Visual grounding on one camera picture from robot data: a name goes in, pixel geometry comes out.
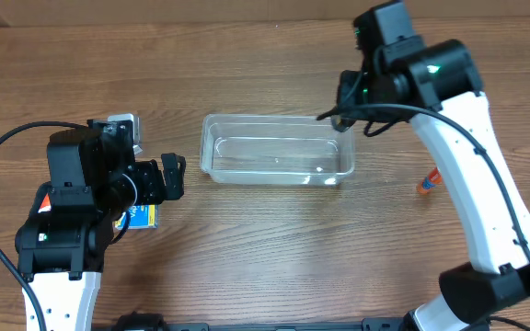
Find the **blue yellow VapoDrops box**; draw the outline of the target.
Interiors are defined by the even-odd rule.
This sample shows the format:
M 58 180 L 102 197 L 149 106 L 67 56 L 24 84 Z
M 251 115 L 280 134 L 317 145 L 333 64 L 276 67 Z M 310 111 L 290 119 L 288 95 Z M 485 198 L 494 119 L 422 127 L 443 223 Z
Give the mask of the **blue yellow VapoDrops box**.
M 128 213 L 130 229 L 153 229 L 159 225 L 157 205 L 132 206 Z

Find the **white Hansaplast plaster box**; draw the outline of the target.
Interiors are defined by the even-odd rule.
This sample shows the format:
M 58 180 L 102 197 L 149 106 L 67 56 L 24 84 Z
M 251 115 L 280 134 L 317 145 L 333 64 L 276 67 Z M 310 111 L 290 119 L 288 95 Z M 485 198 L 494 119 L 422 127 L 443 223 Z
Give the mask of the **white Hansaplast plaster box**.
M 135 155 L 140 154 L 142 149 L 142 122 L 137 115 L 124 113 L 107 117 L 110 122 L 118 122 L 123 130 L 131 136 L 132 148 Z

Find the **clear plastic container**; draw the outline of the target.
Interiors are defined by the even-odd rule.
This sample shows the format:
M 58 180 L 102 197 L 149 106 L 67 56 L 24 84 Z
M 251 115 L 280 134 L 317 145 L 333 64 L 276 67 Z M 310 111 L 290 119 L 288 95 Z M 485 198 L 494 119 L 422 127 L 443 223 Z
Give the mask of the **clear plastic container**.
M 355 169 L 354 135 L 310 116 L 210 114 L 200 169 L 220 184 L 336 186 Z

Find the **orange bottle white cap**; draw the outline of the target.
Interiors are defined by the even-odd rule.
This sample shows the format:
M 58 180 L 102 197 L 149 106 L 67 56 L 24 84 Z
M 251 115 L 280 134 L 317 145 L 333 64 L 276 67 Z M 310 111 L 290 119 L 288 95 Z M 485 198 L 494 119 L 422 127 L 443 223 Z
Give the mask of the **orange bottle white cap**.
M 434 188 L 443 182 L 443 177 L 437 167 L 435 167 L 418 185 L 417 191 L 421 195 L 430 193 Z

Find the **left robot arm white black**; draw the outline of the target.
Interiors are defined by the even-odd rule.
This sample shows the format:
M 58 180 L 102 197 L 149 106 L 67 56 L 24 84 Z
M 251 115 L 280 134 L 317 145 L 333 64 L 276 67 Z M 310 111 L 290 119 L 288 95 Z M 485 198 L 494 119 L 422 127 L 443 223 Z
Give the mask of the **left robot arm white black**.
M 180 199 L 186 160 L 64 151 L 50 152 L 48 161 L 51 183 L 16 236 L 27 328 L 89 330 L 105 252 L 121 240 L 113 224 L 132 206 Z

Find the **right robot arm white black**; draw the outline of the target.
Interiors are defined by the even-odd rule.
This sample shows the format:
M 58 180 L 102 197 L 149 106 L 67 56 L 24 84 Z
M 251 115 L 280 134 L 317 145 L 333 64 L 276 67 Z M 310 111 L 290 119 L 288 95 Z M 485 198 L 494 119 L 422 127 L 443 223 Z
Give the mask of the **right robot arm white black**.
M 360 71 L 340 78 L 329 116 L 337 131 L 362 120 L 375 136 L 410 124 L 433 157 L 466 236 L 469 260 L 443 272 L 439 295 L 410 311 L 405 330 L 483 329 L 530 297 L 530 213 L 502 155 L 490 103 L 458 40 L 363 38 Z

